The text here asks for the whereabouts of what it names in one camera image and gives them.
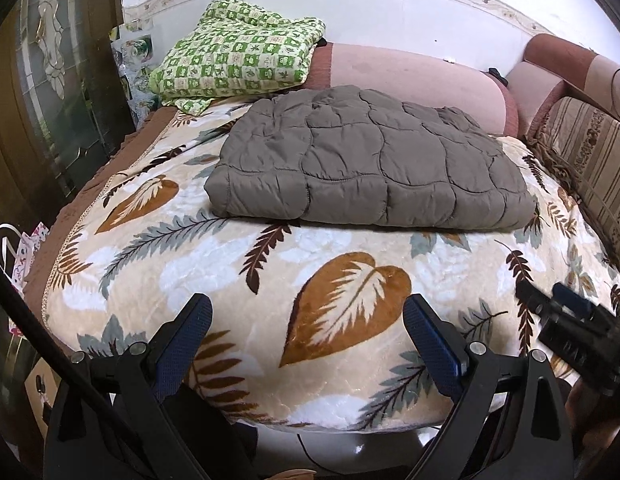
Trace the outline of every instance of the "blue gripper pad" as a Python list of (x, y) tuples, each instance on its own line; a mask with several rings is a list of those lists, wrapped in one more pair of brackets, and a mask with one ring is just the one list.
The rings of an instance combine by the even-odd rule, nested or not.
[(420, 294), (405, 300), (403, 324), (439, 393), (458, 402), (463, 393), (461, 377), (469, 362), (461, 335), (453, 325), (441, 321)]
[(554, 283), (552, 300), (568, 307), (579, 319), (590, 319), (592, 311), (596, 308), (591, 301), (582, 298), (562, 283)]
[[(183, 308), (189, 310), (156, 363), (152, 393), (160, 404), (174, 395), (197, 354), (201, 340), (212, 325), (212, 303), (203, 294), (195, 294)], [(172, 323), (180, 322), (179, 316)]]

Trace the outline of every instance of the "folded comforter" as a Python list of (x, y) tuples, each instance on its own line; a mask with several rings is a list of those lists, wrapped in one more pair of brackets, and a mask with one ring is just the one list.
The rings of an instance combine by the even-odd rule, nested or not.
[(340, 86), (258, 101), (207, 182), (219, 216), (517, 229), (535, 202), (501, 145), (457, 108)]

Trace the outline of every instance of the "blanket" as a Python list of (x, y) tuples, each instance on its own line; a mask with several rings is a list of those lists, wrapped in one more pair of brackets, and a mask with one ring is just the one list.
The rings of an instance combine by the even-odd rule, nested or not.
[(257, 102), (205, 191), (223, 217), (455, 230), (521, 228), (535, 206), (469, 115), (356, 86)]
[(199, 116), (215, 98), (298, 86), (324, 31), (317, 18), (288, 20), (242, 0), (215, 0), (151, 73), (150, 88), (162, 104)]
[[(450, 409), (401, 320), (421, 293), (468, 340), (496, 352), (539, 348), (516, 280), (568, 283), (620, 316), (620, 276), (569, 196), (524, 145), (497, 139), (536, 198), (511, 233), (217, 218), (203, 190), (232, 123), (231, 98), (178, 113), (126, 171), (112, 176), (63, 244), (42, 300), (70, 348), (121, 353), (148, 340), (196, 292), (212, 327), (186, 381), (228, 417), (277, 428), (392, 431)], [(570, 369), (550, 355), (555, 372)]]

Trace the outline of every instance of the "paper bag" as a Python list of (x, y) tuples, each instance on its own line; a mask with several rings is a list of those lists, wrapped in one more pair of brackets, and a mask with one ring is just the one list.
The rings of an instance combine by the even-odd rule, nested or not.
[(48, 366), (48, 363), (39, 359), (37, 364), (28, 375), (25, 381), (26, 393), (32, 407), (32, 413), (39, 426), (39, 431), (43, 438), (48, 433), (48, 421), (52, 406), (55, 403), (56, 391), (58, 390), (61, 379)]

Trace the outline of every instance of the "white wall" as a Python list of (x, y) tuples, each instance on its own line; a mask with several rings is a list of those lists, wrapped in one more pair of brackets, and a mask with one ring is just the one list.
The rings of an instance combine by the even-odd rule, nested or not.
[[(142, 9), (149, 0), (123, 0), (125, 9)], [(170, 48), (186, 34), (210, 0), (184, 0), (158, 9)], [(511, 27), (477, 7), (450, 0), (250, 0), (285, 16), (318, 16), (327, 22), (327, 39), (373, 44), (431, 56), (450, 56), (480, 70), (496, 66), (507, 73), (520, 59), (531, 34)], [(592, 48), (620, 63), (620, 33), (594, 0), (500, 0), (541, 28)]]

